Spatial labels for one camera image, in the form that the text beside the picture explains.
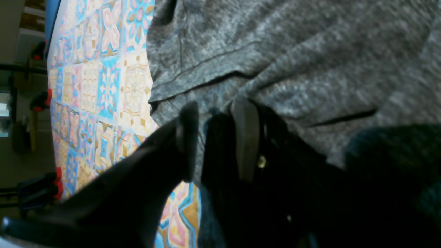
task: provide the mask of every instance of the gray sweater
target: gray sweater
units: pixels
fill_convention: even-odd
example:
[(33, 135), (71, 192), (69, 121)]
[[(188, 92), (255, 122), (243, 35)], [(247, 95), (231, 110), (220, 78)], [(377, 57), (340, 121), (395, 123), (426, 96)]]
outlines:
[[(152, 117), (162, 125), (197, 100), (203, 124), (211, 107), (250, 97), (346, 169), (361, 130), (440, 123), (440, 10), (438, 0), (156, 0)], [(383, 139), (427, 155), (420, 137)], [(204, 142), (201, 129), (196, 184)]]

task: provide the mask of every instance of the floral tile pattern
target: floral tile pattern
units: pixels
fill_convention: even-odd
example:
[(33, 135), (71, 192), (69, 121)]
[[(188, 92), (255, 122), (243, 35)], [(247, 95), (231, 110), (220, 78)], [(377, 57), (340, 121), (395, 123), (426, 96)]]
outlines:
[(93, 61), (81, 67), (81, 109), (95, 114), (97, 110), (98, 72), (101, 62)]
[(59, 145), (58, 145), (58, 161), (56, 161), (56, 164), (58, 167), (61, 167), (63, 171), (63, 177), (62, 180), (64, 183), (67, 183), (67, 152), (69, 151), (69, 145), (66, 141), (63, 139), (59, 139)]
[(153, 81), (146, 54), (129, 53), (122, 59), (118, 125), (139, 134), (150, 134), (157, 128), (150, 117), (150, 89)]
[(113, 0), (102, 8), (101, 53), (103, 56), (114, 56), (121, 47), (121, 14), (121, 0)]
[(72, 97), (71, 106), (79, 108), (81, 104), (81, 75), (82, 64), (72, 66)]
[(153, 17), (154, 0), (125, 1), (127, 11), (123, 17), (123, 42), (126, 51), (145, 49), (147, 30)]
[(73, 89), (73, 69), (72, 66), (65, 66), (63, 70), (64, 83), (63, 83), (63, 96), (62, 102), (64, 104), (70, 105), (72, 99), (72, 89)]
[(93, 170), (83, 158), (78, 158), (78, 181), (76, 191), (84, 188), (96, 177), (98, 177), (98, 173)]
[(91, 113), (83, 111), (80, 115), (79, 125), (79, 155), (84, 159), (85, 163), (92, 166), (92, 158), (94, 158), (94, 144), (96, 119)]
[(101, 42), (100, 19), (100, 12), (98, 10), (87, 18), (86, 32), (84, 34), (86, 60), (94, 60), (98, 56)]
[(78, 21), (82, 21), (85, 18), (87, 11), (88, 0), (78, 0), (75, 17)]
[(63, 64), (72, 64), (74, 41), (74, 32), (68, 31), (63, 37)]
[(103, 121), (97, 122), (95, 135), (95, 170), (103, 173), (115, 162), (116, 127)]
[(116, 161), (119, 162), (132, 154), (141, 145), (144, 138), (142, 135), (119, 127), (116, 139)]
[(74, 52), (73, 52), (73, 62), (74, 64), (82, 63), (84, 61), (84, 33), (86, 25), (84, 22), (79, 23), (74, 30)]
[(52, 99), (56, 98), (57, 74), (58, 68), (49, 69), (48, 88), (52, 90)]
[(55, 99), (57, 101), (61, 101), (63, 96), (63, 67), (58, 67), (56, 76), (56, 85), (55, 85)]
[(66, 141), (69, 140), (69, 112), (70, 108), (67, 105), (62, 106), (61, 109), (61, 126), (60, 126), (60, 137)]
[(64, 64), (64, 37), (58, 39), (58, 57), (57, 65), (62, 66)]
[(120, 87), (121, 68), (118, 58), (102, 61), (98, 81), (97, 114), (104, 118), (115, 119)]
[[(153, 80), (146, 52), (155, 1), (66, 1), (69, 11), (61, 17), (48, 60), (63, 199), (130, 156), (158, 129), (150, 117)], [(197, 247), (199, 197), (193, 183), (182, 182), (174, 190), (162, 214), (156, 248)]]
[(69, 124), (70, 124), (69, 144), (70, 144), (71, 148), (74, 149), (75, 151), (78, 151), (79, 122), (80, 122), (79, 112), (71, 109), (71, 111), (69, 112)]
[(67, 190), (69, 193), (75, 193), (78, 181), (78, 156), (77, 151), (70, 148), (67, 154)]

